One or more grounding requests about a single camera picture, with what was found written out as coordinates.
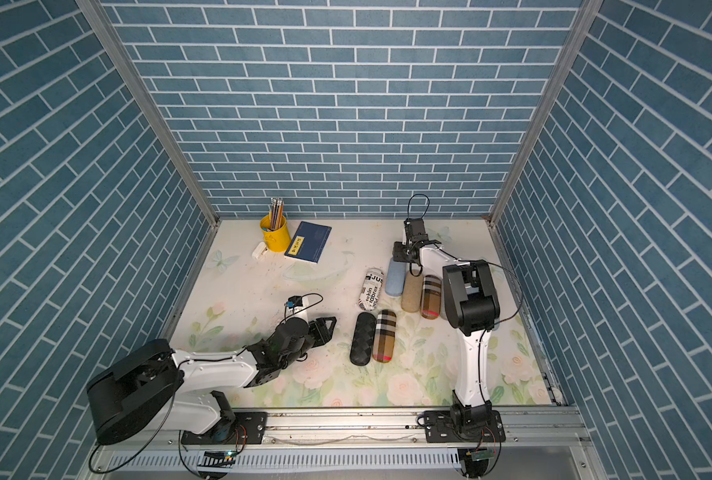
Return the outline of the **blue case orange glasses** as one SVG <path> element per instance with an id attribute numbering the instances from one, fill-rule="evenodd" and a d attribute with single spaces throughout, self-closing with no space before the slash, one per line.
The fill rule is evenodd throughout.
<path id="1" fill-rule="evenodd" d="M 384 280 L 385 294 L 390 297 L 400 297 L 403 294 L 406 275 L 407 264 L 391 259 Z"/>

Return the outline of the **beige case striped glasses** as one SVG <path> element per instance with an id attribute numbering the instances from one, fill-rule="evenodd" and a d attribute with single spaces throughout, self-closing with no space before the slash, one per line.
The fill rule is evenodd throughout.
<path id="1" fill-rule="evenodd" d="M 379 268 L 369 268 L 366 271 L 358 306 L 367 312 L 374 311 L 379 303 L 385 274 Z"/>

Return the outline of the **beige case purple glasses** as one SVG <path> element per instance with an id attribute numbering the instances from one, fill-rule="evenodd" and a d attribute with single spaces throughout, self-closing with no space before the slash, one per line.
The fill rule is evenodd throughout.
<path id="1" fill-rule="evenodd" d="M 414 276 L 408 273 L 401 296 L 401 308 L 407 313 L 417 313 L 421 309 L 424 287 L 424 276 Z"/>

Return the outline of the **beige case black glasses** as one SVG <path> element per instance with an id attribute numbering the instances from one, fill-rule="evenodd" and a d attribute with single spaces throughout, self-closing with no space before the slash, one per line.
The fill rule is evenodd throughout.
<path id="1" fill-rule="evenodd" d="M 366 366 L 372 358 L 377 319 L 370 312 L 358 315 L 352 339 L 350 361 L 356 366 Z"/>

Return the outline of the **plaid case red glasses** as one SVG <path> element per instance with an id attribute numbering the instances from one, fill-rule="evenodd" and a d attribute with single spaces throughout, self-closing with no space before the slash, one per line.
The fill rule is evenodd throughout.
<path id="1" fill-rule="evenodd" d="M 421 315 L 429 320 L 437 319 L 441 314 L 442 280 L 435 275 L 425 275 L 421 295 Z"/>

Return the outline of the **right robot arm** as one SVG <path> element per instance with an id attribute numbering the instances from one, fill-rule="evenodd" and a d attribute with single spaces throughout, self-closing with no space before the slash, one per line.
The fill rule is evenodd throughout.
<path id="1" fill-rule="evenodd" d="M 404 240 L 394 244 L 393 259 L 441 279 L 441 305 L 457 331 L 461 354 L 451 418 L 460 430 L 488 423 L 493 408 L 486 380 L 487 351 L 501 314 L 490 263 L 446 252 L 429 237 L 421 218 L 404 220 Z"/>

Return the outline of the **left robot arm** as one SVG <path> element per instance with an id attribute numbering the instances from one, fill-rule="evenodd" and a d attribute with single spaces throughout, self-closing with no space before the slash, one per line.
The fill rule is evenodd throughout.
<path id="1" fill-rule="evenodd" d="M 239 352 L 193 353 L 153 340 L 92 378 L 86 392 L 101 445 L 120 443 L 158 424 L 204 434 L 233 422 L 224 388 L 276 379 L 312 348 L 332 340 L 337 319 L 292 317 Z"/>

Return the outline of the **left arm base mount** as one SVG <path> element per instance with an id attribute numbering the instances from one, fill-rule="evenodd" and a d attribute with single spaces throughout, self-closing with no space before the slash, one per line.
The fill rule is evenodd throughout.
<path id="1" fill-rule="evenodd" d="M 184 445 L 244 445 L 261 444 L 268 420 L 264 411 L 239 411 L 232 421 L 219 419 L 203 434 L 185 431 L 181 435 Z"/>

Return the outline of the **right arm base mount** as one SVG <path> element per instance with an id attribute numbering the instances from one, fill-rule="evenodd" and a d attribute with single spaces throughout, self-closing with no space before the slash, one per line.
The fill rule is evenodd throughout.
<path id="1" fill-rule="evenodd" d="M 428 443 L 504 443 L 507 439 L 501 414 L 497 410 L 478 424 L 463 425 L 453 419 L 449 410 L 424 411 L 416 422 L 424 430 Z"/>

